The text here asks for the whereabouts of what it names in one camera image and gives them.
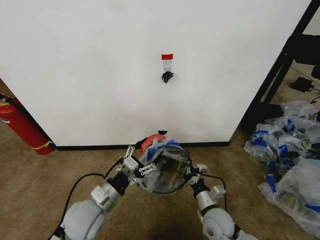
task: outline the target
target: black device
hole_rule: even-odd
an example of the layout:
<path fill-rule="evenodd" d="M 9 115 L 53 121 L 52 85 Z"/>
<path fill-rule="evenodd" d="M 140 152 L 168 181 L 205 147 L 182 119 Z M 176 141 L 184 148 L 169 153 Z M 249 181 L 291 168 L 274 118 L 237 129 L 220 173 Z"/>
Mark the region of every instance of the black device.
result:
<path fill-rule="evenodd" d="M 315 87 L 314 85 L 312 85 L 312 83 L 312 80 L 300 76 L 295 80 L 294 83 L 291 84 L 290 88 L 304 93 L 311 91 Z"/>

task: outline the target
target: beige carpet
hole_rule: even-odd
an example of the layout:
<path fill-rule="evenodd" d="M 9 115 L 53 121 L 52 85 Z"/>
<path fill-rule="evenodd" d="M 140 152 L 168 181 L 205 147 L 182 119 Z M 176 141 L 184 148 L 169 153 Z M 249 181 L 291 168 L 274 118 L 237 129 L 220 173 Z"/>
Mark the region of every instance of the beige carpet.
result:
<path fill-rule="evenodd" d="M 288 89 L 297 76 L 291 69 L 274 103 L 302 98 L 299 92 Z M 309 100 L 316 93 L 307 94 L 303 98 Z M 74 182 L 87 173 L 105 173 L 125 153 L 124 150 L 55 151 L 39 156 L 2 123 L 0 136 L 0 239 L 4 240 L 47 239 L 60 220 Z M 206 164 L 210 173 L 225 179 L 228 211 L 246 232 L 260 240 L 315 239 L 260 194 L 257 185 L 264 181 L 267 172 L 243 150 L 248 138 L 237 130 L 228 147 L 187 150 L 194 164 Z M 97 176 L 84 179 L 71 204 L 89 199 L 91 190 L 103 183 Z M 212 179 L 206 183 L 210 187 L 221 184 Z M 129 187 L 107 216 L 97 239 L 204 239 L 192 189 L 186 186 L 172 195 L 158 196 L 135 185 Z"/>

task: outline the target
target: black baseboard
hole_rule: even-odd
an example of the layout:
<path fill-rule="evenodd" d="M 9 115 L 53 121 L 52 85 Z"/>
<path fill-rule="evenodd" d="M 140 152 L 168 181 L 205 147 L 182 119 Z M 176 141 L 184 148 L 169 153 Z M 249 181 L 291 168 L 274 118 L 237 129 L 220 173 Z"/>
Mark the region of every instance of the black baseboard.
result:
<path fill-rule="evenodd" d="M 183 148 L 194 147 L 226 147 L 229 146 L 228 141 L 213 141 L 213 142 L 190 142 L 179 143 Z M 88 151 L 88 150 L 117 150 L 127 149 L 129 145 L 93 145 L 93 146 L 56 146 L 58 151 Z"/>

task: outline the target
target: black hook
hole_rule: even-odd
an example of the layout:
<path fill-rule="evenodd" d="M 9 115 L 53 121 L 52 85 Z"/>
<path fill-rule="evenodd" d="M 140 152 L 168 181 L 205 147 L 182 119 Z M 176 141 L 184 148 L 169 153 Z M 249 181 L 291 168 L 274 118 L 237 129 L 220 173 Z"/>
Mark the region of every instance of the black hook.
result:
<path fill-rule="evenodd" d="M 174 76 L 173 72 L 170 71 L 166 71 L 163 75 L 162 75 L 162 80 L 164 81 L 165 84 L 168 83 L 168 81 Z"/>

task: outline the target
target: pile of plastic bags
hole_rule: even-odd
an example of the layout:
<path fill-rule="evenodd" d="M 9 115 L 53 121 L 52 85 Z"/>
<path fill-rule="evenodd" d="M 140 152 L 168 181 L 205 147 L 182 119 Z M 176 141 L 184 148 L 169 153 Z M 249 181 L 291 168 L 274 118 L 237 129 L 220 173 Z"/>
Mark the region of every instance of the pile of plastic bags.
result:
<path fill-rule="evenodd" d="M 284 175 L 298 157 L 320 159 L 320 113 L 305 101 L 281 105 L 282 117 L 259 123 L 244 150 L 268 170 Z"/>
<path fill-rule="evenodd" d="M 320 113 L 305 101 L 281 105 L 283 116 L 258 124 L 244 147 L 273 175 L 258 185 L 261 194 L 320 238 Z"/>

